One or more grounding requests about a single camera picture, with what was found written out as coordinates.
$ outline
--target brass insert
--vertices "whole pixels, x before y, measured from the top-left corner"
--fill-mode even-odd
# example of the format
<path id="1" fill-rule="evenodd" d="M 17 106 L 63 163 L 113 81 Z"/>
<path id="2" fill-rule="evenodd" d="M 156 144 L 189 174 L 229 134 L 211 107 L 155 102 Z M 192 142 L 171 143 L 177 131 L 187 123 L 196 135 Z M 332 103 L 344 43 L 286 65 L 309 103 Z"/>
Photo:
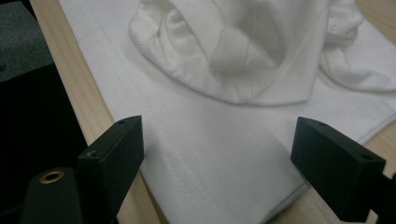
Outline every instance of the brass insert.
<path id="1" fill-rule="evenodd" d="M 40 177 L 41 184 L 51 184 L 56 182 L 64 177 L 63 171 L 52 171 Z"/>

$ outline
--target wrinkled fabric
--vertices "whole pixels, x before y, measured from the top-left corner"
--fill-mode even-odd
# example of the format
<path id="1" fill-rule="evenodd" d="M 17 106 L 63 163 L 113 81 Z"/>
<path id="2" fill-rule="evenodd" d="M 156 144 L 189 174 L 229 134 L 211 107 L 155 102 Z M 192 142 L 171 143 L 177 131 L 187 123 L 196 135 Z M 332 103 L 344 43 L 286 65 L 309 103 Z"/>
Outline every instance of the wrinkled fabric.
<path id="1" fill-rule="evenodd" d="M 278 43 L 273 46 L 266 45 L 266 43 L 249 44 L 245 31 L 238 30 L 243 27 L 238 26 L 238 22 L 251 20 L 242 19 L 247 13 L 240 12 L 241 16 L 235 17 L 233 21 L 232 15 L 239 13 L 233 10 L 237 10 L 239 8 L 237 4 L 241 4 L 242 1 L 239 3 L 228 1 L 235 5 L 218 9 L 217 13 L 224 15 L 221 19 L 219 14 L 215 13 L 215 8 L 210 7 L 213 5 L 207 6 L 210 13 L 208 12 L 207 17 L 200 19 L 202 21 L 222 20 L 223 23 L 203 27 L 194 26 L 194 28 L 189 26 L 189 29 L 185 27 L 187 26 L 186 20 L 182 20 L 181 16 L 201 13 L 203 10 L 196 8 L 195 11 L 191 10 L 187 13 L 184 10 L 188 6 L 180 6 L 176 9 L 172 5 L 181 4 L 181 1 L 162 2 L 163 5 L 158 5 L 157 1 L 152 1 L 152 4 L 145 1 L 146 4 L 143 5 L 138 0 L 60 1 L 84 59 L 92 71 L 113 119 L 142 115 L 145 159 L 141 165 L 141 172 L 170 223 L 264 223 L 295 202 L 309 187 L 290 162 L 295 125 L 299 116 L 325 122 L 361 144 L 395 120 L 395 91 L 356 91 L 334 81 L 322 68 L 321 57 L 324 42 L 331 41 L 327 37 L 329 36 L 327 35 L 329 21 L 318 20 L 319 23 L 324 22 L 324 27 L 319 28 L 322 31 L 320 36 L 323 42 L 320 48 L 316 41 L 313 42 L 313 48 L 311 45 L 304 45 L 304 42 L 302 45 L 283 46 L 285 43 L 294 43 L 292 40 L 294 36 L 285 34 L 294 32 L 294 34 L 304 36 L 304 32 L 299 33 L 300 26 L 303 28 L 307 26 L 307 24 L 300 23 L 306 21 L 304 17 L 310 18 L 313 14 L 317 14 L 320 19 L 324 14 L 329 14 L 330 6 L 314 7 L 321 6 L 321 4 L 325 6 L 325 2 L 295 1 L 304 4 L 304 7 L 291 0 L 257 1 L 254 2 L 256 5 L 246 5 L 247 10 L 257 11 L 260 8 L 262 12 L 265 12 L 261 14 L 262 19 L 274 25 L 270 29 L 273 31 L 272 34 L 261 35 L 268 41 Z M 196 1 L 192 4 L 212 4 L 213 2 L 227 3 L 226 1 Z M 150 7 L 144 12 L 151 13 L 138 16 L 143 10 L 142 6 Z M 319 9 L 327 10 L 327 12 L 323 12 L 324 14 L 319 11 L 311 12 L 311 10 Z M 146 21 L 138 22 L 136 26 L 140 26 L 134 28 L 135 38 L 140 36 L 141 40 L 132 40 L 131 24 L 137 18 Z M 165 25 L 161 28 L 158 26 L 160 32 L 152 35 L 153 27 L 150 25 L 157 24 L 158 21 L 172 24 L 172 26 L 169 28 Z M 207 45 L 204 51 L 198 41 L 205 43 L 205 41 L 210 42 L 211 39 L 205 39 L 206 35 L 194 35 L 192 29 L 199 32 L 199 29 L 207 27 L 210 31 L 216 31 L 219 25 L 231 27 L 224 30 L 223 34 L 219 34 L 221 44 Z M 288 30 L 279 29 L 280 27 L 288 27 Z M 355 40 L 352 38 L 354 33 L 352 31 L 352 35 L 348 35 L 351 41 L 340 45 L 343 48 L 354 46 L 353 50 L 345 51 L 350 63 L 374 68 L 375 64 L 379 66 L 393 61 L 395 55 L 391 50 L 394 46 L 367 20 L 363 18 L 358 30 Z M 171 33 L 172 35 L 184 37 L 173 39 L 175 43 L 166 42 L 170 41 L 166 32 L 171 31 L 174 32 Z M 229 39 L 229 35 L 233 36 L 233 34 L 237 34 L 236 40 Z M 316 37 L 309 35 L 307 38 L 311 40 Z M 197 44 L 188 45 L 186 48 L 180 47 L 187 43 L 185 41 L 195 41 Z M 226 48 L 229 43 L 234 45 L 234 41 L 242 43 L 241 46 Z M 337 38 L 334 38 L 332 44 L 335 45 L 336 41 Z M 368 52 L 359 54 L 373 44 L 377 49 L 375 55 L 371 56 Z M 251 49 L 244 53 L 239 50 L 239 48 L 249 49 L 252 46 L 258 46 L 258 49 Z M 306 49 L 299 51 L 298 48 L 301 47 Z M 311 58 L 310 53 L 304 54 L 310 50 L 317 57 L 314 63 L 306 59 Z M 301 52 L 304 57 L 293 58 L 291 53 L 297 51 Z M 147 55 L 152 52 L 161 54 L 152 54 L 150 56 L 152 58 L 148 57 Z M 208 52 L 216 53 L 217 56 L 208 58 Z M 371 57 L 372 64 L 360 61 L 366 56 Z M 252 59 L 251 63 L 243 63 L 242 59 L 245 57 Z M 288 57 L 290 68 L 284 64 Z M 260 64 L 255 63 L 253 59 L 267 61 Z M 310 68 L 294 64 L 297 63 L 294 59 L 298 62 L 305 60 L 306 66 Z M 267 103 L 272 104 L 271 106 L 230 104 L 182 81 L 183 78 L 190 78 L 186 80 L 190 82 L 201 80 L 199 83 L 210 86 L 212 84 L 206 78 L 212 78 L 220 85 L 219 90 L 239 90 L 240 88 L 241 93 L 239 91 L 227 93 L 232 96 L 232 99 L 236 99 L 233 98 L 236 95 L 256 90 L 248 86 L 249 76 L 239 76 L 244 70 L 240 69 L 235 74 L 227 71 L 230 68 L 225 64 L 233 61 L 235 61 L 233 66 L 236 68 L 241 64 L 246 67 L 245 73 L 242 74 L 250 74 L 255 69 L 263 68 L 275 71 L 277 66 L 279 69 L 281 67 L 285 70 L 290 69 L 287 74 L 281 74 L 279 77 L 273 76 L 270 83 L 258 82 L 259 80 L 267 81 L 263 77 L 258 77 L 258 80 L 254 82 L 257 88 L 261 85 L 267 87 L 263 92 L 271 92 L 272 95 L 266 98 Z M 177 79 L 170 75 L 162 64 L 166 65 L 169 71 L 178 71 L 175 74 L 181 77 Z M 202 64 L 206 64 L 207 68 L 200 67 Z M 196 70 L 202 71 L 209 70 L 209 66 L 210 70 L 216 68 L 218 75 L 210 77 L 208 74 L 205 78 L 182 77 L 186 75 L 185 71 L 190 71 L 188 69 L 194 66 L 197 66 Z M 315 73 L 307 77 L 304 73 L 300 73 L 300 70 L 310 71 L 310 69 Z M 246 83 L 244 85 L 248 88 L 239 87 L 237 85 L 239 82 L 236 80 L 224 80 L 224 83 L 221 83 L 218 80 L 225 79 L 222 77 L 224 74 L 230 78 L 244 79 L 242 83 Z M 292 74 L 301 74 L 309 83 L 302 84 L 303 78 L 299 80 L 299 77 L 294 77 Z M 282 78 L 290 82 L 295 80 L 289 83 L 290 88 L 286 88 L 288 84 L 285 83 L 288 82 L 283 82 Z M 277 89 L 276 85 L 285 88 Z M 289 96 L 299 95 L 295 90 L 304 89 L 310 85 L 312 85 L 310 91 L 304 90 L 307 91 L 306 96 L 299 96 L 302 98 L 300 103 L 284 104 L 296 102 L 297 97 L 290 97 L 288 100 Z"/>

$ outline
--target wooden table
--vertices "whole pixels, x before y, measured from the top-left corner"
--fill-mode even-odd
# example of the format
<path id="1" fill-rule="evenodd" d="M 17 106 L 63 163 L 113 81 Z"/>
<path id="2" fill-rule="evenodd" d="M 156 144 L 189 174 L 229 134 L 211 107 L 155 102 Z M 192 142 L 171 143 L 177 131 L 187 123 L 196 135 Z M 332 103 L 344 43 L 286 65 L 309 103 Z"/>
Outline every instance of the wooden table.
<path id="1" fill-rule="evenodd" d="M 111 118 L 78 43 L 62 12 L 58 0 L 30 0 L 53 60 L 61 75 L 64 87 L 84 137 L 91 144 L 115 120 Z M 362 13 L 390 41 L 396 44 L 396 0 L 356 0 Z M 387 160 L 385 175 L 396 173 L 396 122 L 390 124 L 371 141 L 367 148 Z M 118 215 L 119 222 L 166 223 L 161 210 L 150 197 L 139 173 Z M 376 214 L 370 214 L 367 223 L 375 223 Z M 327 204 L 310 189 L 296 203 L 270 221 L 283 223 L 343 223 Z"/>

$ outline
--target wooden surface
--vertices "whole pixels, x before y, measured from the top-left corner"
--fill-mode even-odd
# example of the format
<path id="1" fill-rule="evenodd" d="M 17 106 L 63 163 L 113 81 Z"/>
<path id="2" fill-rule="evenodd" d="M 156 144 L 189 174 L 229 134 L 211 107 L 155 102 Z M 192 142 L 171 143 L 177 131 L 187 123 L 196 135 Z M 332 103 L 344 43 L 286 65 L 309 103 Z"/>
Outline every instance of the wooden surface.
<path id="1" fill-rule="evenodd" d="M 396 44 L 396 0 L 356 0 L 365 17 L 390 41 Z M 92 78 L 76 39 L 57 0 L 31 0 L 35 14 L 57 65 L 64 87 L 75 110 L 81 130 L 92 143 L 114 120 Z M 385 175 L 396 173 L 396 122 L 365 145 L 387 160 Z M 121 224 L 165 222 L 150 200 L 143 178 L 139 174 L 125 198 L 118 215 Z M 371 213 L 367 223 L 375 223 Z M 269 223 L 343 223 L 318 194 L 310 189 L 296 203 Z"/>

